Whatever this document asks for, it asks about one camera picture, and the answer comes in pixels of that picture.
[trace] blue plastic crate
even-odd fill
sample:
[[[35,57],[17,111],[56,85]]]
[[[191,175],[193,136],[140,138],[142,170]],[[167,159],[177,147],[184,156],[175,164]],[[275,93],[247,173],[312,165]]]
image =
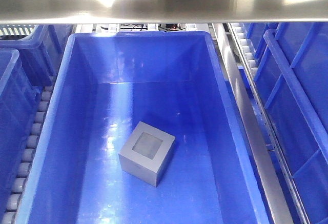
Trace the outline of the blue plastic crate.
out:
[[[207,33],[72,35],[18,223],[268,224],[231,102]],[[139,121],[176,136],[157,188],[120,167]]]
[[[276,29],[278,23],[250,23],[248,26],[246,38],[252,42],[251,50],[255,61],[259,64],[265,50],[265,41],[263,35],[268,29]]]
[[[292,63],[313,23],[280,23],[275,36],[289,63]]]
[[[250,28],[252,23],[243,23],[242,25],[245,27],[245,33],[247,34],[248,33],[248,30]]]
[[[72,25],[38,25],[20,40],[0,40],[0,47],[19,50],[23,68],[34,86],[50,86],[62,58]]]
[[[328,218],[328,134],[318,116],[321,110],[316,112],[311,100],[319,100],[322,105],[328,83],[322,81],[315,87],[309,78],[315,78],[312,69],[313,74],[327,73],[328,61],[322,47],[326,44],[326,27],[318,24],[313,36],[306,39],[309,43],[303,45],[304,52],[299,51],[291,65],[274,34],[275,30],[264,34],[268,46],[254,80],[310,221],[319,223]],[[322,95],[307,95],[304,84],[312,93],[316,91],[310,86],[314,90],[322,88]]]
[[[19,52],[0,49],[0,219],[35,116],[40,90],[32,87]]]

